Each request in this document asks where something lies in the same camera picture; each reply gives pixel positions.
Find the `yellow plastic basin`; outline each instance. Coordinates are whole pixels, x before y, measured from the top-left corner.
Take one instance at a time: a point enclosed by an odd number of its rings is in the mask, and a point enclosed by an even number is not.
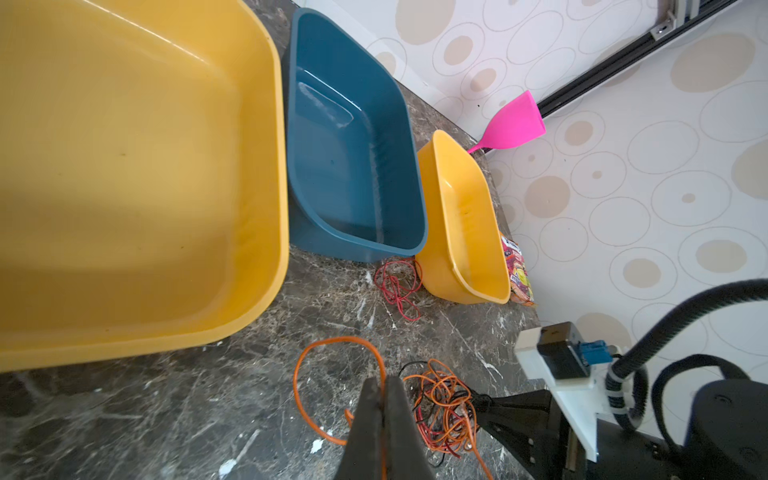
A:
[[[0,2],[0,371],[200,345],[266,309],[280,85],[239,0]]]
[[[457,303],[507,303],[507,265],[480,167],[441,130],[419,151],[419,167],[429,221],[416,255],[424,287]]]

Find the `wall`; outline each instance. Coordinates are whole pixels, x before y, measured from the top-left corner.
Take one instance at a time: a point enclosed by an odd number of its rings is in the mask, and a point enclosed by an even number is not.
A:
[[[344,28],[476,139],[506,102],[538,101],[648,31],[659,0],[297,0]]]
[[[629,347],[687,297],[766,275],[768,2],[738,2],[545,123],[491,156],[543,324]],[[709,353],[768,382],[767,320],[767,302],[712,313],[650,374]],[[668,385],[678,442],[692,395],[717,378],[698,369]],[[657,435],[652,416],[644,429]]]

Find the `snack bag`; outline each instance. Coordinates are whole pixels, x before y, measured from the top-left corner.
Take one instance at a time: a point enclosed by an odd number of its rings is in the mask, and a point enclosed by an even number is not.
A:
[[[536,306],[533,301],[533,289],[528,281],[528,273],[525,271],[525,261],[520,247],[512,240],[507,239],[501,232],[502,246],[504,247],[504,257],[507,260],[507,270],[509,271],[509,286],[512,295],[509,299],[515,303],[526,306]]]

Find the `black cable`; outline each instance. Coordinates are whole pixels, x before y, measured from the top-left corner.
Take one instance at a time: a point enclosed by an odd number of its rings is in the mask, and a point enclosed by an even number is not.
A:
[[[397,376],[398,376],[398,377],[402,376],[402,373],[403,373],[403,372],[405,372],[405,370],[406,370],[408,367],[410,367],[411,365],[429,365],[429,362],[426,362],[425,360],[415,360],[415,361],[413,361],[413,362],[408,362],[408,363],[406,363],[405,365],[403,365],[402,367],[400,367],[400,371],[398,372]],[[419,407],[418,405],[414,405],[414,406],[413,406],[413,409],[412,409],[411,411],[412,411],[412,412],[413,412],[413,411],[415,411],[415,410],[416,410],[418,407]],[[432,413],[435,411],[435,407],[436,407],[436,405],[433,403],[433,404],[432,404],[432,406],[431,406],[431,408],[429,409],[429,414],[428,414],[428,415],[424,415],[424,416],[423,416],[423,418],[422,418],[422,420],[419,420],[419,421],[418,421],[418,422],[416,422],[416,423],[422,423],[422,422],[426,422],[426,421],[427,421],[427,419],[429,419],[429,417],[431,417],[431,416],[432,416]],[[440,467],[440,466],[441,466],[443,463],[445,463],[445,453],[443,453],[443,454],[442,454],[442,458],[441,458],[441,459],[440,459],[440,461],[439,461],[439,462],[437,462],[436,464],[432,464],[432,463],[429,461],[429,459],[427,459],[427,463],[429,463],[429,466],[430,466],[430,467],[432,467],[432,468],[439,468],[439,467]]]
[[[664,437],[664,440],[669,446],[670,453],[676,460],[680,460],[682,450],[680,449],[680,446],[674,442],[669,432],[667,431],[666,423],[664,423],[664,409],[662,408],[664,387],[667,386],[667,383],[676,375],[703,366],[719,367],[720,373],[723,374],[723,378],[725,379],[750,379],[750,377],[744,373],[741,368],[732,364],[731,362],[725,359],[721,359],[719,356],[705,355],[703,353],[687,356],[682,360],[677,360],[661,371],[659,376],[656,378],[656,382],[654,382],[653,390],[651,390],[650,402],[654,407],[656,425],[659,427],[659,432],[661,433],[661,436]]]
[[[427,460],[427,463],[429,463],[429,466],[432,468],[439,468],[444,461],[445,461],[445,452],[442,453],[442,458],[440,459],[439,462],[437,462],[437,465],[433,465],[429,460]]]
[[[674,307],[629,352],[608,369],[605,377],[605,389],[608,394],[608,403],[611,405],[611,410],[618,424],[624,430],[633,432],[642,423],[648,385],[647,372],[643,374],[640,371],[644,370],[645,363],[652,356],[656,355],[678,333],[702,316],[725,306],[758,300],[768,300],[768,279],[744,280],[715,286]],[[632,409],[627,409],[624,396],[618,395],[618,393],[621,392],[621,383],[633,372],[636,372],[635,387],[632,393],[635,406]]]
[[[402,373],[405,372],[405,370],[411,365],[428,365],[428,364],[429,362],[426,362],[425,360],[416,360],[414,362],[408,362],[402,367],[400,367],[400,371],[398,372],[397,376],[402,376]]]

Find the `marble countertop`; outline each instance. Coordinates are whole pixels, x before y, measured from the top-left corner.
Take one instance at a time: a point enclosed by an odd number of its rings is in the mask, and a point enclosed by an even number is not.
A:
[[[282,53],[296,6],[250,0]],[[440,128],[465,147],[474,141],[405,88],[416,147]],[[482,153],[475,159],[498,194]],[[499,222],[506,231],[506,222]],[[541,388],[515,361],[518,333],[538,325],[533,309],[508,303],[458,305],[415,295],[422,318],[405,321],[373,285],[378,264],[334,260],[291,247],[283,288],[240,332],[207,346],[83,365],[0,375],[0,478],[227,480],[332,478],[343,448],[316,442],[301,419],[291,379],[309,343],[339,335],[370,340],[388,372],[416,359],[440,359],[491,396]],[[326,431],[348,431],[362,380],[376,375],[362,347],[310,353],[300,389]],[[526,478],[481,431],[478,445],[496,480]],[[447,458],[438,478],[484,478],[473,455]]]

